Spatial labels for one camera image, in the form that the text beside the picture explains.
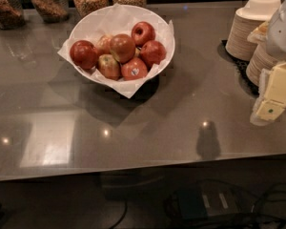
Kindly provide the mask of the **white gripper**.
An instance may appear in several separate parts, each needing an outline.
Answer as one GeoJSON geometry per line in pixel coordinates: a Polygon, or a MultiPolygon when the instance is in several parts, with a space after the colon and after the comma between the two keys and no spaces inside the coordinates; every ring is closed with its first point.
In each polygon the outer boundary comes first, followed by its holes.
{"type": "Polygon", "coordinates": [[[286,62],[263,69],[259,76],[259,97],[253,107],[250,122],[256,126],[266,126],[275,122],[285,111],[286,106],[286,62]]]}

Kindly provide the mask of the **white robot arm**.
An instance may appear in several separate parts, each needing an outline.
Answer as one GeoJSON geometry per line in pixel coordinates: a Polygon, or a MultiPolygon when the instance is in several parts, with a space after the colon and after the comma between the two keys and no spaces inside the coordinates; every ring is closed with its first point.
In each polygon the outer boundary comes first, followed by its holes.
{"type": "Polygon", "coordinates": [[[275,122],[286,109],[286,0],[274,13],[265,38],[266,53],[277,60],[259,77],[259,97],[250,117],[252,124],[265,126],[275,122]]]}

